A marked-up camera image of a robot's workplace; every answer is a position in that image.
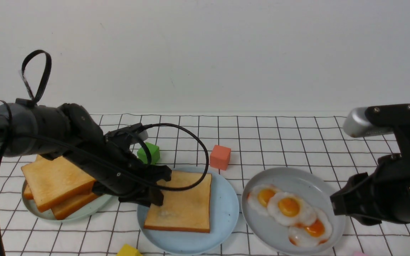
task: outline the stack of toast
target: stack of toast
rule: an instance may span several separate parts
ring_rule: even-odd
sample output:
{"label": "stack of toast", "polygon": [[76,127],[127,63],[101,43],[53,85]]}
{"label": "stack of toast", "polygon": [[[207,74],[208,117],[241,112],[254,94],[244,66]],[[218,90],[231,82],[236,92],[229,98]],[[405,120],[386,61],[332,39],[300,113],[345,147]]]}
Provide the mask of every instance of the stack of toast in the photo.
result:
{"label": "stack of toast", "polygon": [[57,220],[98,198],[91,191],[96,179],[63,157],[49,161],[37,156],[21,170],[27,182],[23,196],[33,199],[39,212],[51,209]]}

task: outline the grid tablecloth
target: grid tablecloth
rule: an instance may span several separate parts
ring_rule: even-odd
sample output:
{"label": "grid tablecloth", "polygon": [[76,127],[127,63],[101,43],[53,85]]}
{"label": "grid tablecloth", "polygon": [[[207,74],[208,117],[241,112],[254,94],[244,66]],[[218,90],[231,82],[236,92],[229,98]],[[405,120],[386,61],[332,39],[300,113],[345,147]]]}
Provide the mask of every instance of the grid tablecloth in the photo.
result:
{"label": "grid tablecloth", "polygon": [[[225,177],[238,195],[255,174],[277,166],[311,172],[337,190],[351,175],[373,173],[376,160],[398,153],[394,136],[350,138],[342,130],[344,117],[243,117],[168,115],[92,115],[104,133],[142,122],[175,123],[197,134],[207,149],[215,144],[232,149]],[[148,141],[161,148],[159,164],[173,167],[204,166],[197,142],[183,131],[162,127],[148,130]],[[145,256],[166,253],[140,232],[136,206],[112,200],[101,211],[77,222],[54,224],[39,220],[21,202],[24,181],[20,167],[35,156],[4,158],[0,171],[0,223],[8,256],[104,256],[115,255],[124,243]],[[363,251],[371,256],[410,255],[410,224],[383,222],[371,227],[347,217],[345,234],[324,256],[351,256]],[[261,243],[239,216],[232,235],[213,256],[280,255]]]}

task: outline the egg white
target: egg white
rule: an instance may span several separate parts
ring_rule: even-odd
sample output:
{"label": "egg white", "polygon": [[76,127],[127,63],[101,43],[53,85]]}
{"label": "egg white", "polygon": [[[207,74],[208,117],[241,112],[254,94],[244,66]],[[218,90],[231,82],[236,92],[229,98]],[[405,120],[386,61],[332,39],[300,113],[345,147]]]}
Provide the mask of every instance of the egg white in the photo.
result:
{"label": "egg white", "polygon": [[275,193],[281,192],[281,190],[279,188],[275,187],[274,185],[261,184],[261,185],[254,186],[252,191],[249,192],[247,200],[248,200],[248,205],[252,209],[257,211],[258,214],[268,217],[269,215],[268,215],[267,208],[262,206],[262,204],[260,204],[260,202],[259,202],[259,199],[257,199],[257,196],[259,195],[260,191],[262,191],[264,189],[273,190],[273,191],[275,191]]}
{"label": "egg white", "polygon": [[314,211],[317,214],[317,218],[322,222],[322,224],[324,224],[324,233],[319,237],[312,237],[304,228],[297,228],[294,226],[289,227],[289,240],[293,241],[296,246],[314,247],[319,245],[321,242],[324,243],[332,235],[332,224],[330,224],[325,212],[316,207],[314,207]]}
{"label": "egg white", "polygon": [[[299,206],[299,212],[294,217],[285,216],[278,207],[278,202],[284,198],[294,198]],[[288,192],[279,192],[273,196],[267,205],[268,214],[275,219],[276,222],[283,226],[292,226],[292,225],[303,225],[309,226],[316,221],[316,212],[307,202],[305,202],[299,196],[288,193]]]}

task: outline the green cube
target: green cube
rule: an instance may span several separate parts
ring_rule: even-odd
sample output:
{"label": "green cube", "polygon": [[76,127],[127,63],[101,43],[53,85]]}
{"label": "green cube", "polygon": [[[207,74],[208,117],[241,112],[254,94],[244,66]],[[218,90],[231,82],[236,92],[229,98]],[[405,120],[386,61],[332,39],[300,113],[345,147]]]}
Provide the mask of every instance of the green cube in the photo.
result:
{"label": "green cube", "polygon": [[[159,147],[154,144],[148,143],[148,142],[145,142],[145,144],[148,147],[148,150],[151,154],[151,164],[156,164],[161,158]],[[137,156],[138,156],[138,159],[142,160],[144,164],[148,163],[147,154],[145,154],[145,150],[143,148],[140,148],[139,150],[137,150]]]}

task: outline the toast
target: toast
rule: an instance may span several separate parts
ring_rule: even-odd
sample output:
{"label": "toast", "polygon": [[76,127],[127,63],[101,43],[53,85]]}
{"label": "toast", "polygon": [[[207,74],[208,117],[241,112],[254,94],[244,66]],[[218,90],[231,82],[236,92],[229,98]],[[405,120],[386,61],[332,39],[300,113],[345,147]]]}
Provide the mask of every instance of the toast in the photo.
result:
{"label": "toast", "polygon": [[[83,194],[89,194],[89,191],[88,191],[88,190],[86,190],[86,191],[81,191],[81,192],[78,193],[78,194],[81,194],[81,195],[83,195]],[[26,184],[25,190],[23,191],[23,197],[24,197],[26,200],[33,200],[33,199],[34,199],[34,197],[33,197],[33,192],[31,191],[31,188],[30,188],[30,186],[29,186],[28,183]]]}
{"label": "toast", "polygon": [[27,200],[33,200],[33,192],[28,184],[26,184],[25,190],[23,191],[23,197]]}
{"label": "toast", "polygon": [[52,207],[53,215],[57,220],[64,220],[78,209],[98,198],[94,193],[79,194]]}
{"label": "toast", "polygon": [[90,193],[96,181],[64,157],[53,161],[37,158],[21,170],[39,212],[51,209],[79,193]]}
{"label": "toast", "polygon": [[[201,173],[172,171],[172,180],[158,185],[185,187],[195,183]],[[187,191],[163,191],[162,206],[151,204],[143,228],[150,230],[210,233],[210,196],[212,175]]]}

